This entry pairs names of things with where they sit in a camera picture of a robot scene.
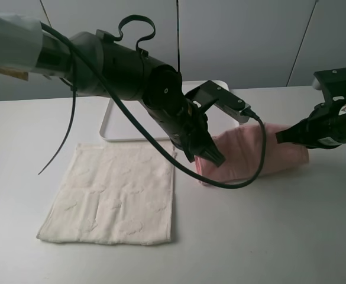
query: wire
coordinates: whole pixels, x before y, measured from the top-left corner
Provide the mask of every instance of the wire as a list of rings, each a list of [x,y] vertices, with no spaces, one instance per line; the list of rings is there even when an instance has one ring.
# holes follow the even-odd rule
[[[69,84],[68,81],[60,78],[60,80],[66,84],[67,86],[69,86],[73,92],[73,100],[72,100],[72,113],[70,114],[70,121],[69,121],[69,125],[67,126],[67,130],[64,136],[64,139],[62,139],[61,145],[60,147],[57,149],[57,151],[55,152],[55,154],[53,155],[53,157],[49,160],[49,162],[43,167],[43,169],[40,171],[39,174],[41,174],[49,165],[50,163],[54,160],[54,158],[59,154],[60,150],[62,149],[62,147],[64,146],[67,137],[69,136],[70,130],[72,129],[72,125],[73,125],[73,120],[74,120],[74,113],[76,112],[76,99],[77,99],[77,89],[76,89],[76,83],[77,83],[77,64],[76,61],[74,59],[74,54],[72,52],[72,50],[70,50],[70,53],[72,54],[72,71],[73,71],[73,79],[72,79],[72,84]]]
[[[265,153],[266,153],[266,142],[267,142],[267,137],[266,137],[266,130],[264,127],[264,124],[262,120],[250,109],[245,110],[245,114],[248,116],[251,116],[257,122],[259,123],[261,127],[261,133],[262,133],[262,148],[261,148],[261,160],[260,164],[257,168],[257,171],[255,174],[249,179],[246,180],[245,182],[241,182],[236,185],[229,185],[226,183],[221,183],[221,182],[216,182],[212,179],[208,179],[204,176],[201,176],[191,170],[189,170],[187,167],[179,163],[177,160],[175,160],[165,149],[159,145],[159,143],[148,133],[148,131],[136,120],[136,118],[130,113],[130,111],[125,107],[125,105],[122,103],[122,101],[119,99],[119,97],[116,95],[116,93],[112,90],[111,86],[109,86],[107,80],[103,77],[103,75],[100,73],[100,71],[95,67],[95,65],[76,47],[74,46],[73,43],[70,42],[70,40],[60,34],[58,31],[54,30],[53,28],[49,27],[48,25],[45,25],[44,23],[41,23],[41,27],[44,31],[50,33],[53,35],[55,38],[60,40],[62,43],[68,46],[68,48],[74,52],[78,58],[81,59],[82,62],[84,62],[85,65],[87,65],[88,68],[95,74],[95,76],[98,78],[100,83],[103,85],[105,90],[109,93],[111,98],[114,100],[118,108],[123,112],[123,114],[131,121],[131,123],[134,125],[134,127],[137,128],[137,130],[156,148],[160,154],[165,157],[171,164],[173,164],[175,167],[177,167],[179,170],[183,171],[185,174],[191,176],[192,178],[195,178],[197,180],[200,180],[202,182],[208,183],[210,185],[217,186],[219,188],[225,188],[225,189],[238,189],[238,188],[243,188],[249,184],[251,184],[255,179],[258,177],[260,172],[262,171],[263,164],[264,164],[264,158],[265,158]]]
[[[69,86],[70,88],[73,87],[72,84],[70,84],[67,80],[65,80],[64,78],[60,78],[61,82],[63,82],[66,86]]]

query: white plastic tray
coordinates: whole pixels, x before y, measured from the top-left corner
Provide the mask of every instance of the white plastic tray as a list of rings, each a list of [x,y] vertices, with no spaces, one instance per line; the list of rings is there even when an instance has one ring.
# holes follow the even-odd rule
[[[228,85],[222,81],[214,81],[222,88],[229,90]],[[205,83],[205,81],[183,82],[182,91],[187,93],[193,88]],[[144,128],[158,140],[169,139],[162,128],[149,116],[143,106],[136,101],[123,102]],[[212,106],[207,112],[208,131],[211,135],[219,135],[225,130],[238,126],[238,122],[227,114],[224,114],[217,107]],[[145,140],[144,136],[132,125],[121,110],[110,99],[106,113],[103,118],[100,136],[106,141],[140,141]]]

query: table surface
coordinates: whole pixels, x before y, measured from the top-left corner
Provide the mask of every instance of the table surface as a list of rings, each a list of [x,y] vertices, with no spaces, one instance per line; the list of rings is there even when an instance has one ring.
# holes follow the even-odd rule
[[[311,87],[234,91],[266,122],[294,124],[322,101]],[[77,143],[99,137],[108,99],[0,102],[0,283],[346,283],[346,145],[244,189],[176,171],[173,242],[154,247],[36,239]],[[178,159],[189,165],[183,153]]]

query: pink towel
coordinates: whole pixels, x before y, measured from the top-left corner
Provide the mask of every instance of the pink towel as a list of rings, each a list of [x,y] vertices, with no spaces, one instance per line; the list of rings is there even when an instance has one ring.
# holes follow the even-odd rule
[[[275,133],[289,128],[265,124],[267,134],[266,156],[261,175],[298,167],[309,161],[308,150],[292,143],[278,144]],[[210,161],[195,157],[196,171],[218,182],[248,179],[256,172],[261,157],[262,134],[259,125],[243,125],[214,138],[226,161],[216,167]]]

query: white towel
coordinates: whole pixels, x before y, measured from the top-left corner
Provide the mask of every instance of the white towel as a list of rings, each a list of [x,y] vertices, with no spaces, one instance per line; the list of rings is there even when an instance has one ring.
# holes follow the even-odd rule
[[[163,144],[175,156],[170,142]],[[56,243],[170,241],[174,167],[147,143],[78,145],[37,238]]]

